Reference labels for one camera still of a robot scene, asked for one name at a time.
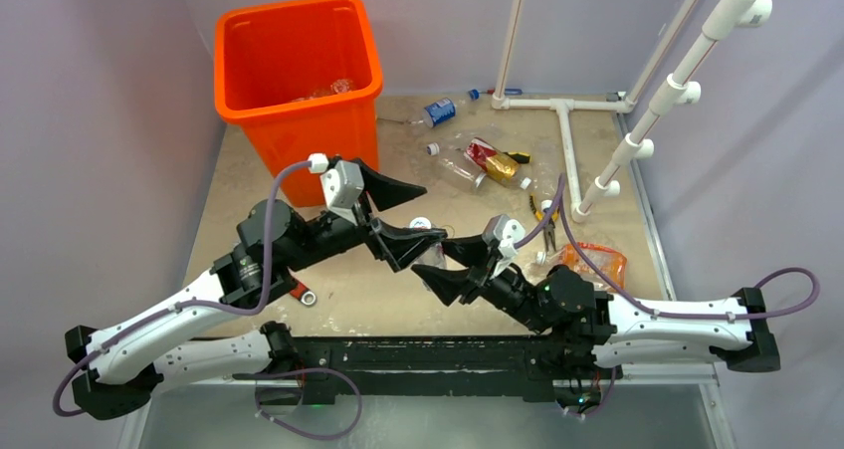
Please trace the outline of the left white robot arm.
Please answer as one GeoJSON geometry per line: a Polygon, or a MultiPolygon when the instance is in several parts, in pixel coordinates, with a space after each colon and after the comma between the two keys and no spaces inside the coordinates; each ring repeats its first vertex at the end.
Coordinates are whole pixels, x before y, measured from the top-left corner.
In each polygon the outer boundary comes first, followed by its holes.
{"type": "Polygon", "coordinates": [[[143,407],[153,393],[172,386],[263,370],[273,378],[288,376],[296,368],[297,352],[266,333],[216,341],[204,341],[201,335],[261,313],[298,287],[296,272],[358,246],[394,272],[407,269],[442,242],[445,231],[393,227],[378,212],[425,192],[360,159],[316,153],[288,165],[268,198],[238,225],[233,249],[193,282],[122,323],[66,332],[66,351],[74,366],[54,393],[54,412],[110,420],[143,407]],[[280,184],[300,171],[319,179],[327,205],[310,220],[278,196],[280,184]]]}

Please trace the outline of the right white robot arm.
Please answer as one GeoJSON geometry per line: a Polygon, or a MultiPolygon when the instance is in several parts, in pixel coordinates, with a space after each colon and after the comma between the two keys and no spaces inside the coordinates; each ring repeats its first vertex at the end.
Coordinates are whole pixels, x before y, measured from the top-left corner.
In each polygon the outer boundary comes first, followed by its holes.
{"type": "Polygon", "coordinates": [[[411,270],[446,306],[482,299],[535,334],[558,339],[561,368],[581,376],[595,365],[611,368],[658,357],[722,361],[735,372],[780,369],[774,335],[761,313],[757,288],[703,304],[695,319],[691,302],[628,300],[597,290],[563,265],[537,283],[504,260],[513,251],[510,237],[481,235],[447,239],[444,253],[462,265],[452,271],[423,264],[411,270]]]}

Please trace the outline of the small clear bottle white cap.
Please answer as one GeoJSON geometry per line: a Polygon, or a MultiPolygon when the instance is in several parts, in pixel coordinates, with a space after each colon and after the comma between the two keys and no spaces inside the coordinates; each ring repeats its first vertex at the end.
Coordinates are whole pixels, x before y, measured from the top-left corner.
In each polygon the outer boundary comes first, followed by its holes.
{"type": "Polygon", "coordinates": [[[295,98],[292,103],[310,101],[320,98],[331,97],[340,94],[346,94],[357,89],[356,84],[352,79],[343,78],[338,79],[326,87],[318,88],[310,92],[307,96],[295,98]]]}

